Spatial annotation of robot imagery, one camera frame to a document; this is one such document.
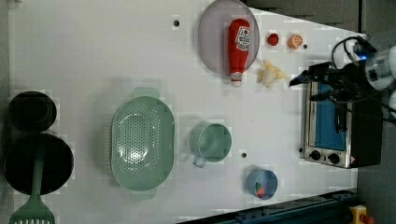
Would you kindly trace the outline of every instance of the ketchup bottle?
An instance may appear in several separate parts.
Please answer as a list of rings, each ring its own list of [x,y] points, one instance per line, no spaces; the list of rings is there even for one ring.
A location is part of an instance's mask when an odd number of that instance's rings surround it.
[[[237,19],[228,30],[228,55],[230,76],[234,87],[240,87],[242,74],[246,70],[248,47],[250,45],[250,25],[248,21]]]

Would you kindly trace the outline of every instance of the oven knob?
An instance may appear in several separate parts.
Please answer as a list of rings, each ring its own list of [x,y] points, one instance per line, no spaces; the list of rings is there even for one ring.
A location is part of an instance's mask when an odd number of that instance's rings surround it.
[[[327,158],[329,158],[329,160],[332,164],[337,164],[338,162],[340,162],[340,157],[334,153],[332,155],[328,156]]]
[[[314,161],[318,161],[320,159],[320,152],[313,150],[309,156],[314,159]]]

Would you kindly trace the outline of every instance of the white table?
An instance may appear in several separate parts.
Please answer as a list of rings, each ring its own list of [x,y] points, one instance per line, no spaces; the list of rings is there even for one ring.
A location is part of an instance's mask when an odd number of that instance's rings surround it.
[[[24,0],[9,11],[10,95],[39,90],[51,96],[59,109],[51,129],[75,156],[66,185],[43,197],[57,224],[176,223],[356,188],[357,170],[300,159],[303,87],[291,90],[279,81],[266,89],[256,82],[262,59],[295,77],[329,60],[333,45],[354,34],[252,9],[261,48],[235,89],[199,57],[198,20],[210,2]],[[274,49],[265,44],[269,31],[281,36]],[[301,34],[308,49],[290,50],[285,43],[292,33]],[[173,171],[145,201],[118,184],[109,163],[111,120],[139,86],[157,88],[176,118]],[[203,119],[230,127],[233,148],[224,161],[200,169],[192,165],[187,136]],[[244,187],[256,166],[279,178],[269,201]],[[13,193],[16,210],[28,196]]]

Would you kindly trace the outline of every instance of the green measuring cup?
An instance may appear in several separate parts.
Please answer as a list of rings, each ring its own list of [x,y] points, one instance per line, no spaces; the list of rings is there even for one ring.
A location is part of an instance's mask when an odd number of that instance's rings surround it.
[[[207,161],[224,160],[231,150],[231,144],[231,134],[224,125],[199,123],[190,133],[190,148],[195,154],[193,164],[204,168]]]

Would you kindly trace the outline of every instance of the black bowl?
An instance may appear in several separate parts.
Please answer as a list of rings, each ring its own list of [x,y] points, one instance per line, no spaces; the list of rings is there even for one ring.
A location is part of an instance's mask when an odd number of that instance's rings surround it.
[[[73,171],[73,153],[62,139],[47,133],[26,135],[15,142],[4,163],[7,182],[24,194],[32,193],[35,152],[38,146],[45,150],[41,194],[59,189]]]
[[[46,131],[56,119],[56,105],[38,91],[23,92],[9,103],[8,116],[19,130],[29,133]]]

